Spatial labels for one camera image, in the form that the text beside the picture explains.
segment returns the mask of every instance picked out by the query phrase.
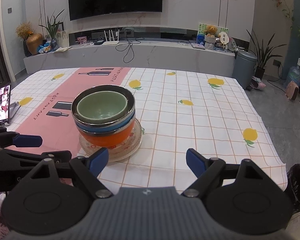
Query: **wall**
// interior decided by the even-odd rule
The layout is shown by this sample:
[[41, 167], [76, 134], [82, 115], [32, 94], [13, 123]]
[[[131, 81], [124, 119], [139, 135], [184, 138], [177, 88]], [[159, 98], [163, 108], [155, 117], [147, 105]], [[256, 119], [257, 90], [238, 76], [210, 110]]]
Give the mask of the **wall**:
[[[25, 57], [23, 52], [23, 45], [20, 38], [16, 35], [16, 28], [22, 22], [26, 21], [25, 14], [25, 0], [0, 0], [2, 19], [0, 22], [2, 26], [0, 31], [4, 35], [7, 48], [8, 57], [5, 57], [6, 61], [10, 60], [10, 65], [13, 74], [18, 74], [21, 70], [25, 69], [23, 58]], [[8, 8], [12, 8], [12, 13], [8, 14]]]
[[[286, 0], [290, 9], [293, 9], [293, 0]], [[284, 2], [276, 7], [276, 2], [272, 0], [255, 0], [254, 18], [252, 28], [255, 31], [259, 42], [264, 39], [267, 44], [273, 33], [275, 36], [271, 42], [272, 46], [280, 44], [288, 44], [290, 40], [291, 22], [284, 16]], [[278, 77], [278, 67], [273, 66], [273, 60], [280, 60], [283, 64], [288, 46], [279, 47], [273, 51], [273, 54], [281, 55], [279, 58], [271, 58], [266, 64], [265, 73], [274, 77]]]
[[284, 62], [283, 77], [288, 74], [290, 67], [297, 64], [298, 58], [300, 58], [300, 37], [298, 36], [298, 26], [300, 27], [300, 0], [295, 0], [293, 29], [291, 33], [291, 39], [287, 51], [287, 56]]
[[60, 11], [65, 30], [78, 32], [97, 28], [122, 26], [160, 26], [198, 29], [198, 23], [229, 28], [229, 35], [249, 41], [245, 29], [251, 30], [254, 0], [163, 0], [162, 13], [121, 13], [94, 16], [70, 22], [68, 0], [26, 0], [27, 20], [36, 31], [46, 35], [38, 24], [45, 25], [47, 16]]

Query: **black trash bag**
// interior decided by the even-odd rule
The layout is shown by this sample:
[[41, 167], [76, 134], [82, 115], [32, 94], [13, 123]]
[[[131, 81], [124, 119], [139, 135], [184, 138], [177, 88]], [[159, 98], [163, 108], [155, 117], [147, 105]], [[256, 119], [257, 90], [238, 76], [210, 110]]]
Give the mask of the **black trash bag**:
[[293, 204], [293, 214], [300, 212], [300, 163], [293, 165], [287, 173], [288, 185], [284, 191]]

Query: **black cable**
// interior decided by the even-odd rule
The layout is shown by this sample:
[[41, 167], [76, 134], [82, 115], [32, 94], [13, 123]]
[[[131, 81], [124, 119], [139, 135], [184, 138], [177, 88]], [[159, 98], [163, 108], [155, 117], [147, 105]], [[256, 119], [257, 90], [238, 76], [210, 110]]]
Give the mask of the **black cable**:
[[[141, 38], [141, 39], [139, 39], [139, 40], [137, 40], [136, 38], [134, 38], [134, 39], [135, 39], [134, 41], [136, 41], [136, 42], [134, 42], [134, 41], [129, 41], [128, 38], [126, 37], [126, 40], [127, 40], [128, 43], [125, 43], [125, 44], [118, 44], [117, 46], [115, 46], [115, 49], [116, 49], [117, 51], [120, 51], [120, 52], [125, 51], [125, 50], [128, 49], [126, 55], [124, 55], [124, 57], [123, 57], [123, 62], [124, 62], [124, 63], [130, 63], [130, 62], [134, 59], [134, 51], [133, 51], [132, 45], [133, 45], [133, 44], [140, 44], [141, 41], [144, 40], [145, 38]], [[125, 49], [123, 49], [123, 50], [117, 49], [118, 46], [124, 46], [124, 45], [127, 45], [127, 47], [125, 47]], [[132, 50], [133, 57], [132, 57], [131, 60], [129, 60], [128, 62], [126, 62], [126, 61], [125, 61], [125, 57], [128, 55], [130, 49]]]
[[276, 88], [279, 88], [279, 87], [277, 87], [276, 85], [274, 85], [274, 84], [272, 84], [272, 83], [270, 83], [270, 82], [277, 82], [277, 81], [279, 81], [279, 80], [286, 80], [286, 79], [283, 79], [283, 78], [282, 78], [283, 73], [282, 73], [282, 75], [281, 75], [281, 77], [280, 77], [280, 74], [279, 74], [279, 68], [278, 68], [278, 77], [279, 77], [279, 79], [277, 79], [277, 80], [275, 80], [275, 81], [267, 80], [269, 84], [273, 85], [273, 86], [276, 87]]
[[270, 83], [270, 82], [275, 82], [275, 81], [271, 81], [271, 80], [267, 80], [267, 81], [268, 81], [269, 84], [273, 85], [274, 87], [279, 88], [279, 87], [277, 87], [276, 85]]

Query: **blue bowl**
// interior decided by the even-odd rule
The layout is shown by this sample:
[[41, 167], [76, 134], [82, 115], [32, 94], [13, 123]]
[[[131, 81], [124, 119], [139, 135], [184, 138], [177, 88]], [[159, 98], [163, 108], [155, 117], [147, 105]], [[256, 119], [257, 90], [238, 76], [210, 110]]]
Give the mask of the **blue bowl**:
[[102, 128], [88, 127], [88, 126], [85, 126], [85, 125], [83, 125], [82, 123], [79, 123], [79, 122], [75, 122], [75, 123], [79, 128], [81, 128], [82, 130], [87, 131], [87, 132], [92, 132], [92, 133], [112, 132], [114, 130], [117, 130], [117, 129], [125, 126], [128, 122], [130, 122], [130, 120], [134, 117], [135, 112], [136, 111], [133, 111], [130, 114], [128, 114], [126, 119], [124, 121], [120, 122], [119, 124], [115, 124], [115, 125], [112, 125], [112, 126], [106, 126], [106, 127], [102, 127]]

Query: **gold vase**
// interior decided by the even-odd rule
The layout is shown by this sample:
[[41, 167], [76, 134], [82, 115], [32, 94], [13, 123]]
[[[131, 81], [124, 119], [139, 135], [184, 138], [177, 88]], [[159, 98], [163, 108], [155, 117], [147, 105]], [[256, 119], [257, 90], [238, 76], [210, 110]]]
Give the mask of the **gold vase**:
[[28, 37], [26, 44], [32, 55], [38, 54], [37, 48], [42, 45], [43, 36], [41, 33], [35, 33]]

